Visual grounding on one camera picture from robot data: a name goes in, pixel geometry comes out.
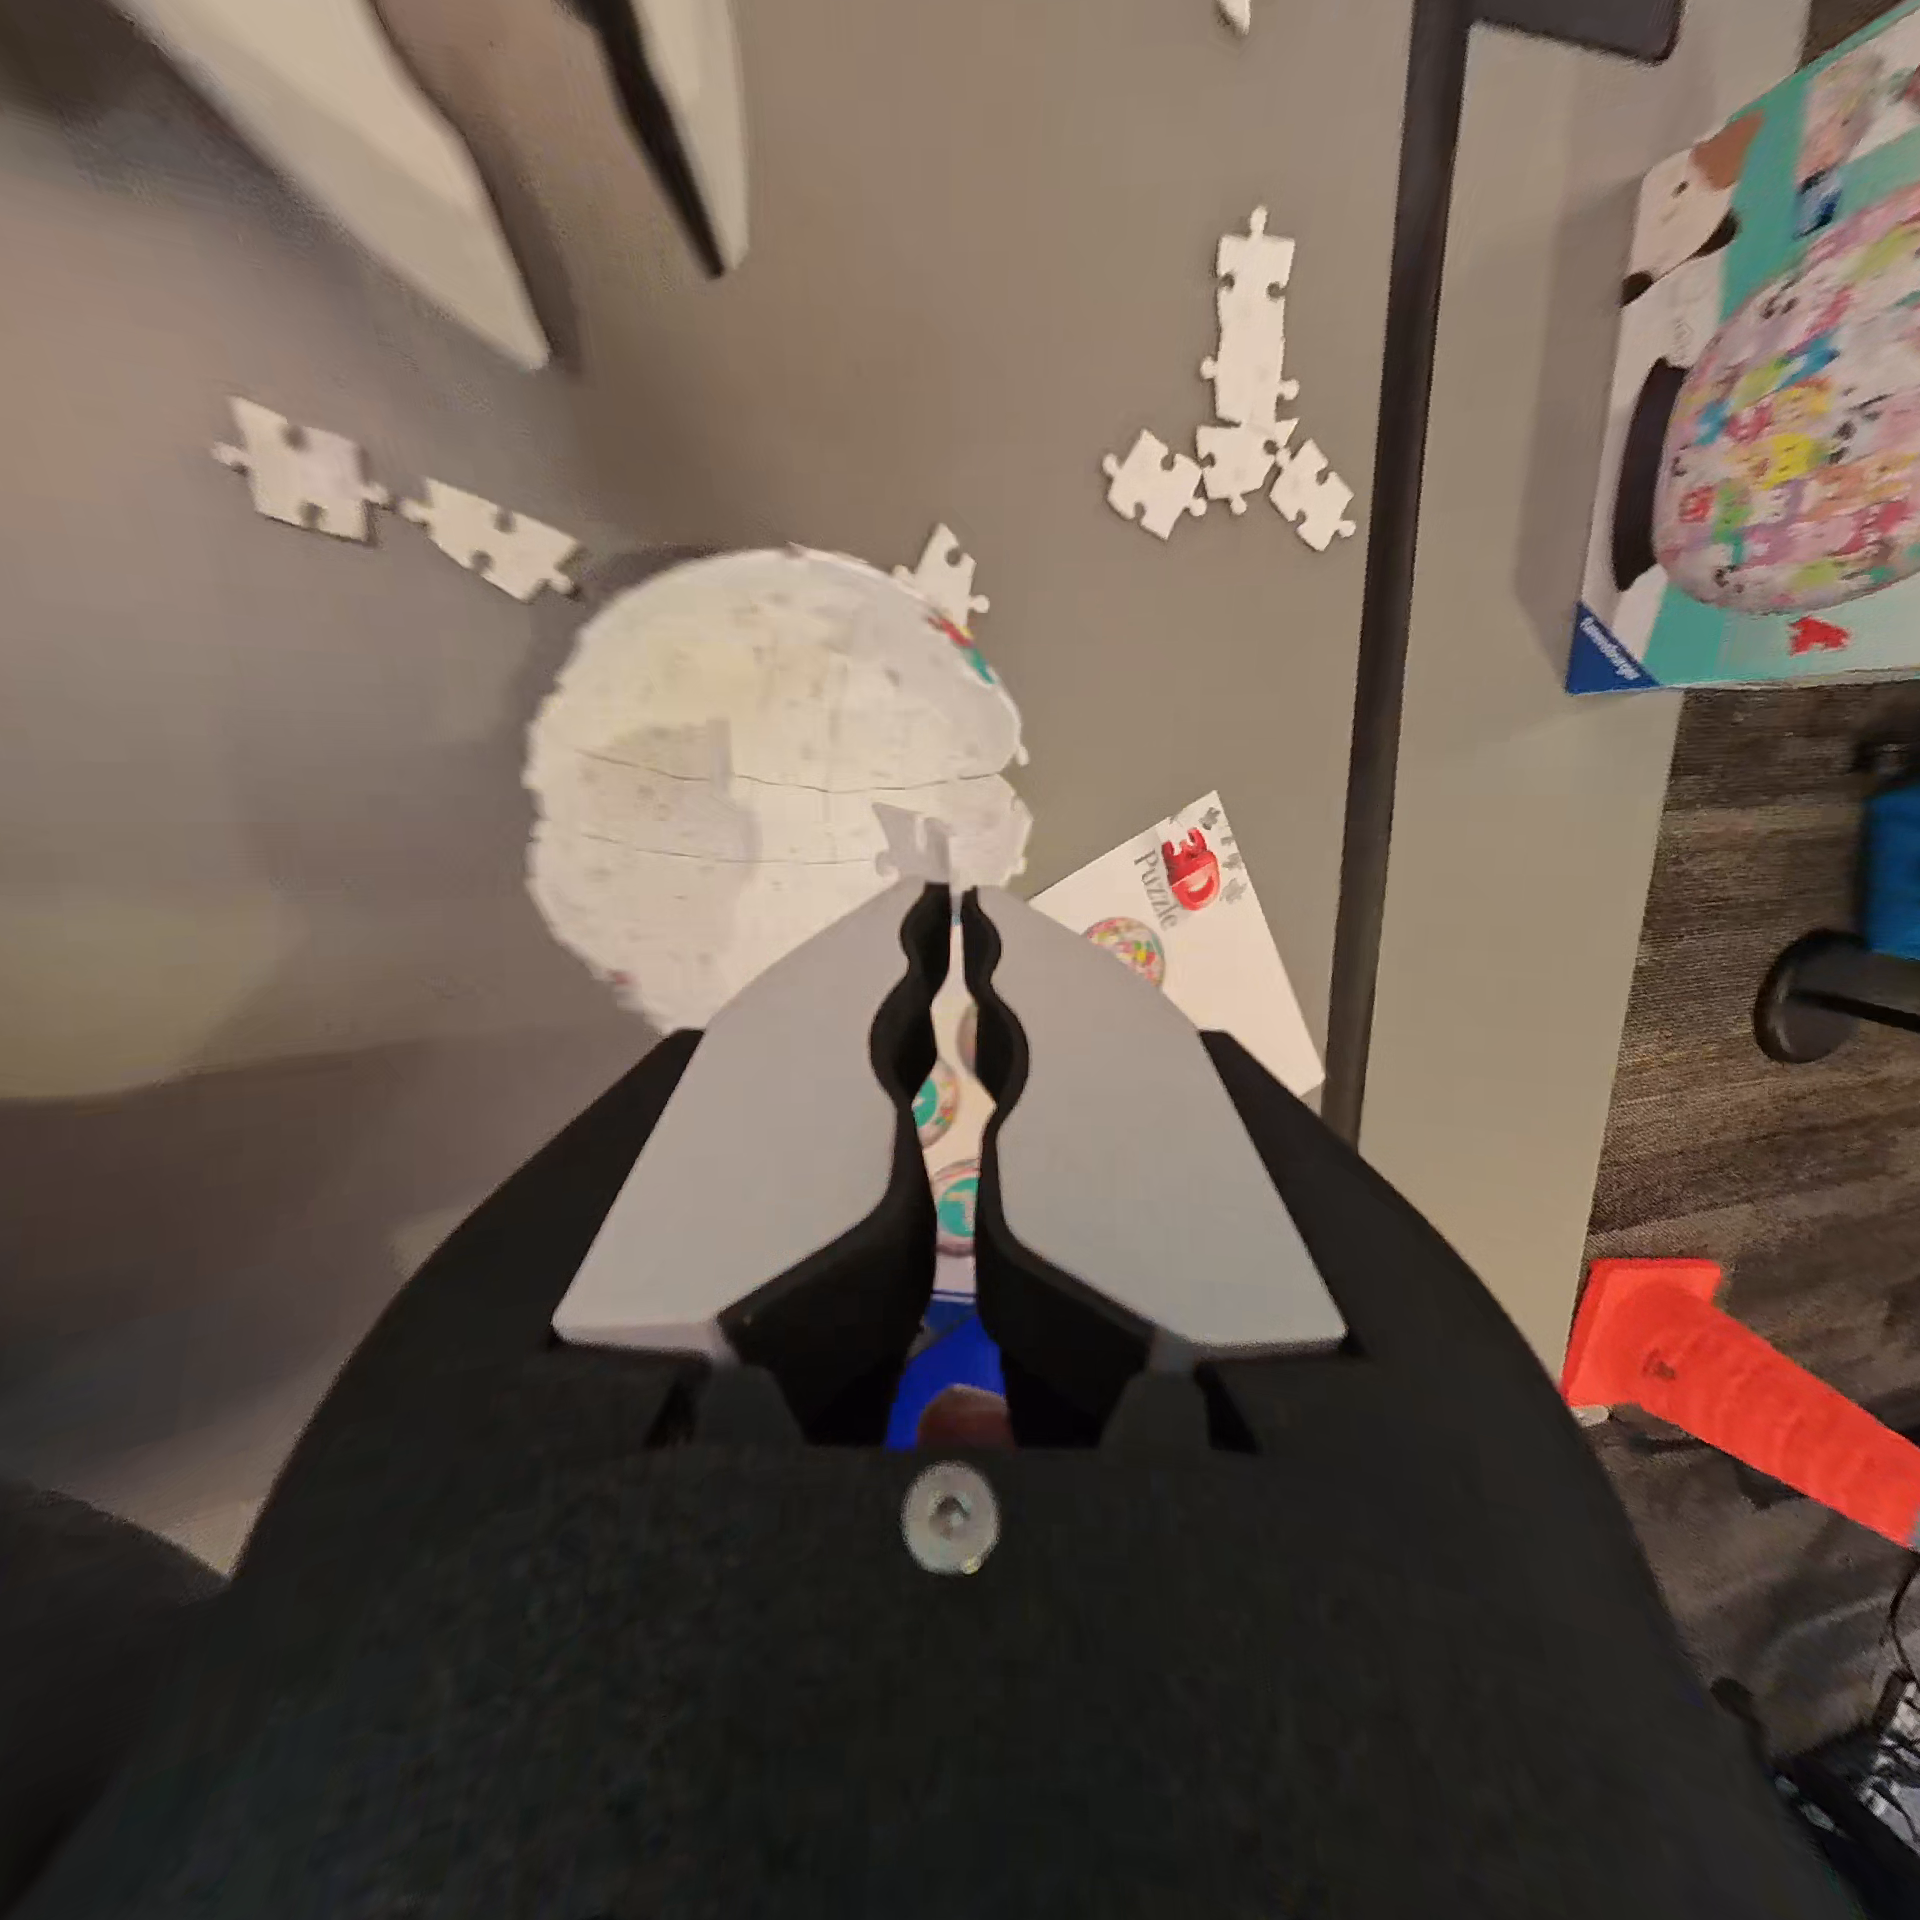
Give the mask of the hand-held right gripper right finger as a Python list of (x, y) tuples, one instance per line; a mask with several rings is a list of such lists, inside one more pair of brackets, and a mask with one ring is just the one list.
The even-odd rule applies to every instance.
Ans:
[(1210, 1380), (1351, 1336), (1210, 1037), (1163, 990), (997, 886), (962, 901), (976, 1071), (976, 1311), (1025, 1448), (1098, 1448), (1126, 1404), (1211, 1437)]

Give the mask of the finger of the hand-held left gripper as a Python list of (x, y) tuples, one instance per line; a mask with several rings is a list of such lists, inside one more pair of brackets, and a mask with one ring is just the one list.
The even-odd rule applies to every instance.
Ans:
[(581, 2), (616, 100), (711, 279), (750, 250), (747, 104), (733, 2)]
[(522, 370), (555, 344), (467, 140), (366, 2), (118, 2), (277, 176)]

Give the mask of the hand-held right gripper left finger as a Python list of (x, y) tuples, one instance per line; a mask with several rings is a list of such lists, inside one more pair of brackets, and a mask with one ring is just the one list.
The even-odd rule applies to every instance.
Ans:
[(938, 1224), (914, 1102), (953, 891), (902, 879), (699, 1032), (551, 1315), (559, 1342), (769, 1375), (806, 1434), (886, 1426)]

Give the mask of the colourful puzzle ball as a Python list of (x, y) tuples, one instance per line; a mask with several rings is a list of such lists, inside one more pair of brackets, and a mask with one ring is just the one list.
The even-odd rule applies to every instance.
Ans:
[(1017, 877), (1025, 723), (979, 610), (797, 544), (616, 592), (526, 738), (526, 883), (551, 936), (667, 1035), (896, 879)]

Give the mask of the puzzle instruction sheet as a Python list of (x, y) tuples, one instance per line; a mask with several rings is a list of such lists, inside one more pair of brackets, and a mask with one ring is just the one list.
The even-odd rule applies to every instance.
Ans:
[[(1163, 991), (1195, 1027), (1233, 1032), (1294, 1094), (1327, 1070), (1217, 790), (1034, 895), (1039, 912)], [(933, 1000), (938, 1043), (914, 1107), (935, 1199), (933, 1322), (971, 1307), (979, 1150), (993, 1099), (976, 1079), (976, 1007), (960, 942)]]

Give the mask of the strip of joined puzzle pieces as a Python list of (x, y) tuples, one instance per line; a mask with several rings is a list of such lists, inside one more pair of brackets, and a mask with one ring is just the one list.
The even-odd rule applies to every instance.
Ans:
[(1288, 288), (1296, 242), (1269, 230), (1267, 206), (1217, 240), (1217, 344), (1200, 365), (1221, 424), (1275, 424), (1296, 402), (1288, 375)]

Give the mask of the colourful puzzle box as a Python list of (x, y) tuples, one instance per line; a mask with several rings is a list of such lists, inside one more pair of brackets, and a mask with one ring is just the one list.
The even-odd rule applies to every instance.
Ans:
[(1567, 693), (1918, 667), (1918, 7), (1649, 170)]

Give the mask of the blue plastic bin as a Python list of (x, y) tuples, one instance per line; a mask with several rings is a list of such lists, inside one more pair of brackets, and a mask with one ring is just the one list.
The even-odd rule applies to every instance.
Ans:
[(1016, 1444), (1002, 1348), (976, 1300), (938, 1291), (887, 1410), (891, 1451), (1002, 1451)]

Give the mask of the orange traffic cone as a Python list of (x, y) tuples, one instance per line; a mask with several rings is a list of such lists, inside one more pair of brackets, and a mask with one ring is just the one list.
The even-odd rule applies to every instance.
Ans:
[(1569, 1333), (1571, 1408), (1638, 1408), (1904, 1550), (1918, 1447), (1720, 1307), (1707, 1260), (1592, 1264)]

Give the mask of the black office chair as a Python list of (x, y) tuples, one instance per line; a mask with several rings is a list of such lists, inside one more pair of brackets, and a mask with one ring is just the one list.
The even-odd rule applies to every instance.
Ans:
[[(1857, 757), (1865, 799), (1887, 784), (1918, 782), (1917, 736), (1872, 738)], [(1858, 886), (1858, 839), (1855, 912)], [(1779, 1064), (1832, 1059), (1861, 1027), (1918, 1031), (1918, 960), (1871, 950), (1858, 932), (1821, 927), (1787, 944), (1767, 968), (1754, 1007), (1761, 1051)]]

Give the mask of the blue tote bag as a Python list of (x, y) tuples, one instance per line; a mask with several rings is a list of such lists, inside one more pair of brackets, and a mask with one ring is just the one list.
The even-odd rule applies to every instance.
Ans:
[(1917, 779), (1887, 784), (1864, 805), (1857, 926), (1872, 954), (1918, 960)]

